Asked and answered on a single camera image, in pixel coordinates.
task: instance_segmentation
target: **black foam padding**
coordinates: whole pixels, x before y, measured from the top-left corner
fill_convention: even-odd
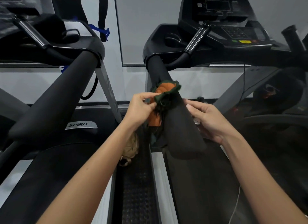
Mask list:
[[[148,60],[147,68],[153,85],[163,80],[172,80],[158,55]],[[206,144],[179,92],[171,95],[170,98],[175,107],[166,111],[163,123],[169,151],[177,159],[196,158],[205,152]]]
[[[139,153],[117,168],[112,223],[159,223],[149,139],[138,131]]]
[[[1,223],[35,224],[97,149],[94,144],[68,144],[38,154],[0,208]]]
[[[83,51],[9,131],[10,138],[37,143],[63,131],[98,64]]]

